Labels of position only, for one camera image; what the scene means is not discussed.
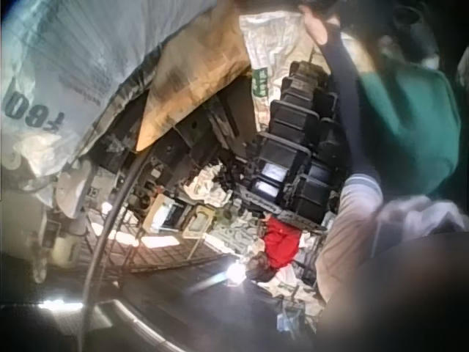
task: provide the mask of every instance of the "person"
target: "person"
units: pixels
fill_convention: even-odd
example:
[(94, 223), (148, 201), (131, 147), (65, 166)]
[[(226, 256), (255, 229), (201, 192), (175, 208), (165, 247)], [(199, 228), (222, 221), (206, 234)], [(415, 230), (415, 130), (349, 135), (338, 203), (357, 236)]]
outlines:
[(246, 263), (246, 277), (256, 282), (269, 282), (276, 272), (290, 264), (298, 253), (301, 230), (267, 214), (263, 240), (265, 250)]
[(317, 285), (327, 302), (359, 265), (401, 241), (432, 233), (463, 231), (468, 218), (449, 201), (426, 196), (383, 204), (380, 175), (363, 147), (358, 99), (358, 71), (341, 41), (339, 19), (321, 21), (300, 5), (306, 31), (319, 46), (330, 68), (341, 124), (350, 148), (351, 176), (341, 192), (339, 212), (316, 261)]

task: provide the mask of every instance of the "black pole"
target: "black pole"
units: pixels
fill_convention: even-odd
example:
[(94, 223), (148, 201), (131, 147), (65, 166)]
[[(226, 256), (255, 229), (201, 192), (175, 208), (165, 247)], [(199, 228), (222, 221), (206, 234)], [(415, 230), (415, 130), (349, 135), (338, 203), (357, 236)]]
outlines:
[(148, 147), (146, 150), (136, 156), (135, 160), (130, 165), (129, 172), (124, 180), (124, 183), (122, 184), (122, 187), (116, 194), (116, 199), (114, 200), (112, 209), (111, 211), (109, 211), (106, 220), (104, 221), (103, 231), (101, 232), (101, 236), (97, 240), (95, 251), (93, 252), (93, 257), (91, 259), (91, 263), (89, 264), (88, 272), (86, 273), (85, 278), (85, 284), (83, 289), (83, 312), (81, 315), (81, 324), (77, 336), (78, 352), (83, 352), (84, 350), (85, 334), (88, 330), (89, 322), (95, 305), (95, 303), (90, 299), (90, 293), (92, 288), (91, 283), (93, 280), (93, 276), (95, 275), (96, 270), (101, 262), (101, 259), (103, 258), (106, 242), (117, 220), (120, 208), (127, 200), (133, 185), (137, 181), (137, 178), (139, 177), (142, 169), (146, 165), (147, 160), (152, 154), (155, 145), (156, 143), (154, 143), (152, 146)]

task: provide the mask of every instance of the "red object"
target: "red object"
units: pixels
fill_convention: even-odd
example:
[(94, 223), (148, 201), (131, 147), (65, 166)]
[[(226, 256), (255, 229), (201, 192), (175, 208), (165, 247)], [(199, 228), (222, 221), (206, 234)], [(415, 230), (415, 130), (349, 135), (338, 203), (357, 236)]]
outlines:
[(287, 266), (298, 252), (301, 230), (271, 217), (264, 236), (265, 254), (273, 269)]

